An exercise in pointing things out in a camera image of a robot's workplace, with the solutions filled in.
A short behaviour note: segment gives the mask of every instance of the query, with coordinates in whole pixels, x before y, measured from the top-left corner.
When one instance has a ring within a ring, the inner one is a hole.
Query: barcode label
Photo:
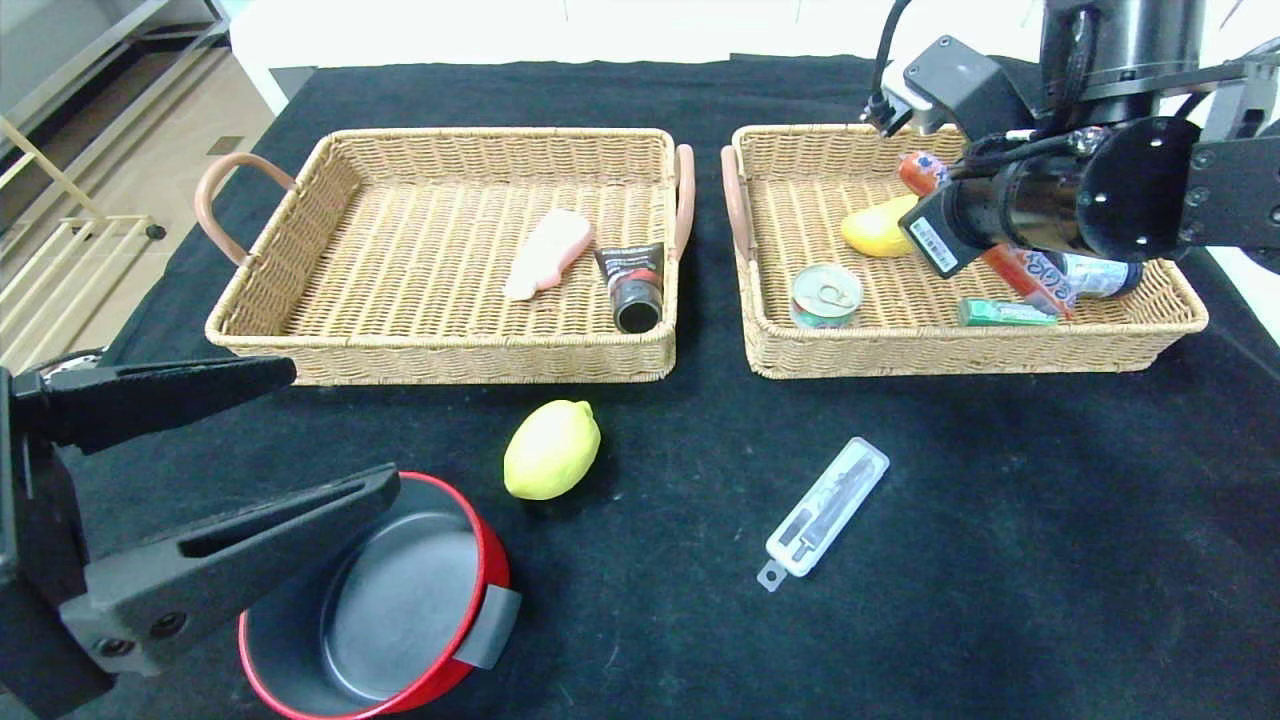
[[[942,242],[942,238],[938,237],[938,231],[933,229],[929,220],[919,218],[908,227],[911,231],[911,237],[914,237],[920,249],[923,249],[929,258],[933,259],[933,264],[937,265],[940,270],[946,273],[959,264],[956,256],[951,254],[951,249],[947,247],[947,243]]]

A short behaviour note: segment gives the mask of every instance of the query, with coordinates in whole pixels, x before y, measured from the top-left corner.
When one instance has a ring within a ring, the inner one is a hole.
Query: pot handle
[[[680,186],[676,188],[676,259],[685,254],[689,236],[694,229],[694,149],[689,145],[676,147],[676,165]]]
[[[507,638],[516,625],[520,612],[520,593],[502,585],[490,584],[485,588],[480,612],[471,623],[467,637],[462,639],[453,659],[481,670],[490,670],[502,657]]]
[[[737,174],[737,152],[731,145],[721,149],[721,176],[724,182],[724,205],[733,231],[733,250],[742,261],[751,259],[751,220],[742,202],[742,181]]]
[[[265,158],[253,155],[252,152],[232,152],[229,155],[223,155],[218,160],[214,160],[212,165],[205,170],[205,174],[200,177],[200,182],[196,183],[196,220],[200,227],[209,236],[209,240],[214,241],[214,245],[227,255],[227,259],[236,265],[244,264],[244,249],[236,243],[234,240],[227,234],[223,225],[218,223],[214,218],[214,192],[218,191],[219,183],[228,173],[234,170],[239,165],[253,165],[255,168],[262,170],[271,177],[284,188],[285,192],[293,190],[294,182],[288,173],[273,165]]]

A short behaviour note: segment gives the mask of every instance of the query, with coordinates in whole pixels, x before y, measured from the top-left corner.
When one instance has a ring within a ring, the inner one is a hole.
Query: yellow fruit
[[[553,400],[534,410],[511,436],[503,484],[524,500],[550,500],[586,474],[600,448],[600,428],[586,402]]]
[[[902,195],[865,210],[846,215],[840,234],[854,250],[873,258],[909,255],[915,245],[902,234],[897,220],[915,206],[914,195]]]

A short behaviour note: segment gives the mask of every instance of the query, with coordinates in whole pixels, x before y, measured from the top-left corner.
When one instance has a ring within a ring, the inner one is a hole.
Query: blister package
[[[860,437],[850,439],[765,541],[769,561],[756,580],[773,592],[787,575],[808,575],[886,470],[887,455]]]

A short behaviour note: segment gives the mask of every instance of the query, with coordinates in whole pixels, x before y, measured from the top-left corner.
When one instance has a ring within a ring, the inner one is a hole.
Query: screw
[[[184,612],[165,612],[159,620],[151,624],[152,638],[170,638],[187,625]]]
[[[97,641],[97,653],[102,657],[120,657],[133,650],[133,643],[120,638],[102,638]]]

